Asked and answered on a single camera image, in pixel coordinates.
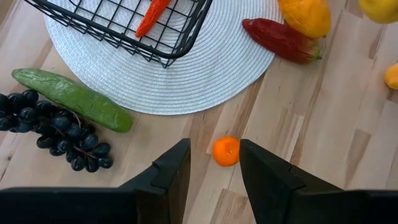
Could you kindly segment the black grape bunch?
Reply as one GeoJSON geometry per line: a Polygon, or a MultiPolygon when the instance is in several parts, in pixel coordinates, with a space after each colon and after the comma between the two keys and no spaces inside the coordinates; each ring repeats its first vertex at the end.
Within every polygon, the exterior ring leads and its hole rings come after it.
{"type": "Polygon", "coordinates": [[[36,146],[52,156],[64,155],[74,171],[93,173],[113,166],[111,145],[99,142],[93,125],[66,108],[40,100],[35,90],[0,93],[0,131],[39,134],[36,146]]]}

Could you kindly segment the green cucumber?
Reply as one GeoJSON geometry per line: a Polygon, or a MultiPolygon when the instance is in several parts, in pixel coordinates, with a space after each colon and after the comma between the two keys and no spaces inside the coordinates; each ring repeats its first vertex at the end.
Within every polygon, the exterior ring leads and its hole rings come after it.
{"type": "Polygon", "coordinates": [[[37,68],[19,68],[12,77],[26,88],[112,131],[126,133],[132,116],[108,97],[57,73],[37,68]]]}

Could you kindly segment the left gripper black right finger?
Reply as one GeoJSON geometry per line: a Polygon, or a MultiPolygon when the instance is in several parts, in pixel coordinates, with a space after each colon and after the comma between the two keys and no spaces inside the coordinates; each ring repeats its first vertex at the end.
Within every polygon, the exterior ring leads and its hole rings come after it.
{"type": "Polygon", "coordinates": [[[257,224],[284,224],[294,193],[341,189],[248,140],[240,140],[244,186],[257,224]]]}

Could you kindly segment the white round plate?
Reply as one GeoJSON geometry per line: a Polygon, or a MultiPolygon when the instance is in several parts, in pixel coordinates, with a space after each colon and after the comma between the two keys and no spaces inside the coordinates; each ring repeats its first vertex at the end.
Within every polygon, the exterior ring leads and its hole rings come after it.
{"type": "Polygon", "coordinates": [[[243,29],[244,19],[282,22],[277,0],[213,0],[188,54],[164,68],[46,17],[52,42],[88,87],[123,107],[176,115],[216,106],[256,81],[274,54],[243,29]]]}

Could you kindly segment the dark red plump pepper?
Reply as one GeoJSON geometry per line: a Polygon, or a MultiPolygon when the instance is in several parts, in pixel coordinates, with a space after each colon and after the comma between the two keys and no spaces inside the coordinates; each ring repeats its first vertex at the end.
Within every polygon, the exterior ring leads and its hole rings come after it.
{"type": "Polygon", "coordinates": [[[288,25],[264,18],[243,19],[242,25],[256,43],[283,59],[301,64],[322,59],[318,41],[288,25]]]}

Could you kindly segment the small orange tangerine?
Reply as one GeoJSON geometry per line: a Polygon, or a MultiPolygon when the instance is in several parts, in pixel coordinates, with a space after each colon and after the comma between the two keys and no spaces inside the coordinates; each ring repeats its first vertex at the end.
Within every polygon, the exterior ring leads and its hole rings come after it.
{"type": "Polygon", "coordinates": [[[212,156],[222,167],[230,167],[239,162],[239,140],[226,136],[215,141],[212,156]]]}

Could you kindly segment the large orange mango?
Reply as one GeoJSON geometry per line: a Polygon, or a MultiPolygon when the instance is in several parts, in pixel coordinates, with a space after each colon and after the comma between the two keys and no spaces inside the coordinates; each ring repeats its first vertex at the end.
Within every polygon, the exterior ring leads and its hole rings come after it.
{"type": "Polygon", "coordinates": [[[311,39],[326,37],[331,28],[331,12],[326,0],[278,0],[288,25],[311,39]]]}

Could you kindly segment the yellow lemon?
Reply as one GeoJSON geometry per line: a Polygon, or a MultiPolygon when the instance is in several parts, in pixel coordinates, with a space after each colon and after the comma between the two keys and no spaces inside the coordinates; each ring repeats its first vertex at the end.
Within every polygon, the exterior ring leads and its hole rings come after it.
{"type": "Polygon", "coordinates": [[[398,22],[398,0],[358,0],[370,20],[379,24],[398,22]]]}

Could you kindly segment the orange-yellow lemon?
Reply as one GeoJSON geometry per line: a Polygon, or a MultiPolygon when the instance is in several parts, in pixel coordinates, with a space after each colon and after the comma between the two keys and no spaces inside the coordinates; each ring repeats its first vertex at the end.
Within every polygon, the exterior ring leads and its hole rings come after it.
{"type": "Polygon", "coordinates": [[[389,88],[398,90],[398,63],[395,63],[386,70],[384,81],[389,88]]]}

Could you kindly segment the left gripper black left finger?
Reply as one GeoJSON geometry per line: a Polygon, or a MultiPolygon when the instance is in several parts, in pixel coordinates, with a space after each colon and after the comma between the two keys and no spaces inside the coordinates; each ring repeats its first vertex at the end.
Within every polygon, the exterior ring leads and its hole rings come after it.
{"type": "Polygon", "coordinates": [[[190,139],[176,145],[146,170],[120,186],[134,194],[133,224],[182,224],[190,183],[190,139]]]}

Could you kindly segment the red-orange chili pepper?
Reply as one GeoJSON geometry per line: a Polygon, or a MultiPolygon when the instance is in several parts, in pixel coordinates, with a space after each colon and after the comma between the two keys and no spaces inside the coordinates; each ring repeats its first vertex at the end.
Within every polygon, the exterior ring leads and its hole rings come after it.
{"type": "Polygon", "coordinates": [[[172,0],[152,0],[144,18],[141,20],[136,30],[136,37],[143,37],[152,29],[171,1],[172,0]]]}

